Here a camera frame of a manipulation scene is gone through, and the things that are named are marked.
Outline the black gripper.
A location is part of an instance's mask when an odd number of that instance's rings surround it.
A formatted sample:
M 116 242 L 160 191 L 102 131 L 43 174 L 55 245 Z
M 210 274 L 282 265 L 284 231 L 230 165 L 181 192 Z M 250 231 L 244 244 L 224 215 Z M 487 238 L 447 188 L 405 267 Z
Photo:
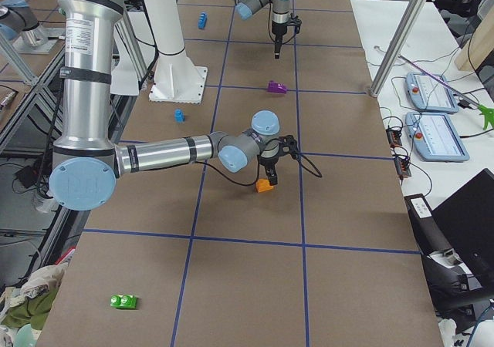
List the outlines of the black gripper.
M 276 164 L 280 158 L 280 146 L 278 140 L 270 140 L 259 156 L 259 164 L 264 167 L 270 186 L 278 184 Z
M 271 33 L 274 35 L 274 58 L 279 59 L 281 48 L 283 46 L 283 36 L 287 33 L 287 22 L 289 21 L 289 12 L 271 13 Z

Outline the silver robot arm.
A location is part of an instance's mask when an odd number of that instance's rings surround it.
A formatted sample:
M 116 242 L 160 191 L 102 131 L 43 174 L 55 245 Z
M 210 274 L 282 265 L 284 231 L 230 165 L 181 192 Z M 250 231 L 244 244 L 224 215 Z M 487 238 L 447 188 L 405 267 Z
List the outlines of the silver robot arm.
M 254 14 L 270 7 L 270 37 L 274 43 L 274 58 L 279 59 L 282 47 L 300 31 L 302 21 L 293 14 L 292 0 L 232 0 L 235 10 L 242 20 L 250 19 Z
M 255 160 L 276 184 L 282 152 L 279 120 L 257 112 L 238 136 L 223 132 L 138 145 L 118 146 L 110 138 L 110 117 L 117 114 L 111 95 L 115 29 L 127 19 L 124 0 L 58 0 L 66 14 L 63 131 L 52 147 L 49 192 L 63 207 L 89 211 L 112 196 L 124 174 L 164 170 L 220 159 L 230 172 Z M 153 101 L 200 103 L 208 70 L 186 52 L 176 0 L 144 0 L 155 44 Z

